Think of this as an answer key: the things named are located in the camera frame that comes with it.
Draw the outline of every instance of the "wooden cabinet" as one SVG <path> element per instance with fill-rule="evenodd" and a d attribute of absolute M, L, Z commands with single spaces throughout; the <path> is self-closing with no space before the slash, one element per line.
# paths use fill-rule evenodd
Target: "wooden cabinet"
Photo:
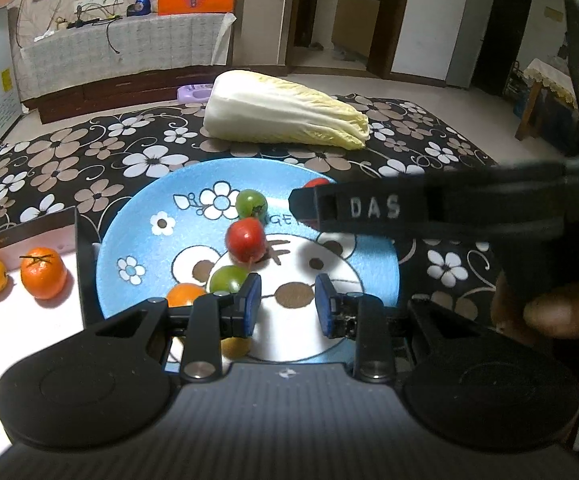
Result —
<path fill-rule="evenodd" d="M 380 0 L 338 0 L 332 43 L 369 57 Z"/>

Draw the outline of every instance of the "black floral rug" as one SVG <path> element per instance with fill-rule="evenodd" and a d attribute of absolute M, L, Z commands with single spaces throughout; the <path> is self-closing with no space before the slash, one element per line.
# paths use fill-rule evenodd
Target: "black floral rug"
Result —
<path fill-rule="evenodd" d="M 0 231 L 77 206 L 103 238 L 114 216 L 140 189 L 170 171 L 214 158 L 283 160 L 339 182 L 494 164 L 478 147 L 414 103 L 355 94 L 337 98 L 367 114 L 371 138 L 365 150 L 209 139 L 200 105 L 101 116 L 31 142 L 4 144 L 0 146 Z M 423 294 L 470 319 L 490 323 L 499 268 L 487 243 L 402 240 L 396 246 L 399 302 Z"/>

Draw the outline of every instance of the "doorway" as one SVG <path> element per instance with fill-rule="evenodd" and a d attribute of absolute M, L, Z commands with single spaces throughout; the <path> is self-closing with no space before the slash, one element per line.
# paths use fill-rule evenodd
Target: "doorway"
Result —
<path fill-rule="evenodd" d="M 521 49 L 532 0 L 493 0 L 472 85 L 502 96 Z"/>
<path fill-rule="evenodd" d="M 312 43 L 317 3 L 318 0 L 298 0 L 294 46 L 309 47 Z"/>
<path fill-rule="evenodd" d="M 292 72 L 387 78 L 407 0 L 293 0 L 286 64 Z"/>

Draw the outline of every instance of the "screw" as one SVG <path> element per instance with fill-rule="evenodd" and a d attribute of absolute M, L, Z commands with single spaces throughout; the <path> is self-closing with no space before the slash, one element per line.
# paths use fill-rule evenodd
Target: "screw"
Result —
<path fill-rule="evenodd" d="M 185 365 L 183 371 L 194 379 L 205 379 L 216 371 L 216 367 L 207 361 L 193 361 Z"/>

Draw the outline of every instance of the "red cherry tomato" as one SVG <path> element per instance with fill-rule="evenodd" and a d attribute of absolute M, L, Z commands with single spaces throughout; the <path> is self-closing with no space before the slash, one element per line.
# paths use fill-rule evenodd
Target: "red cherry tomato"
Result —
<path fill-rule="evenodd" d="M 265 229 L 254 217 L 243 218 L 229 226 L 224 236 L 229 253 L 239 262 L 253 264 L 265 256 Z"/>
<path fill-rule="evenodd" d="M 326 178 L 323 178 L 322 176 L 318 177 L 318 178 L 313 178 L 311 179 L 307 184 L 305 184 L 303 187 L 314 187 L 314 186 L 322 186 L 323 184 L 331 184 L 331 182 L 329 180 L 327 180 Z"/>

